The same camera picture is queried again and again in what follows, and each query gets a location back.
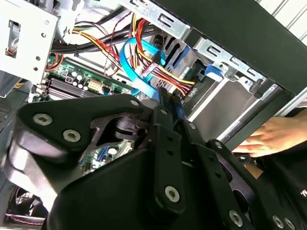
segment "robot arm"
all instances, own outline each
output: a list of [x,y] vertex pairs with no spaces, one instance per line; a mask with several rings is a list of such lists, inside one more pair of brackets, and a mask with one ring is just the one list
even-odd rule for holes
[[[42,229],[299,229],[223,143],[202,140],[176,96],[160,89],[158,97],[147,106],[123,94],[19,110],[5,173],[41,197]],[[135,141],[133,151],[81,176],[82,155],[123,139]]]

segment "silver metal frame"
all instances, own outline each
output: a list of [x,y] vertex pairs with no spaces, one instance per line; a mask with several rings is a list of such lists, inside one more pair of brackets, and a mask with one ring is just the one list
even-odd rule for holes
[[[7,56],[9,21],[21,25],[16,58]],[[0,0],[0,70],[40,83],[58,18],[24,0]]]
[[185,40],[191,27],[149,0],[118,0],[122,6],[135,12],[173,37]]

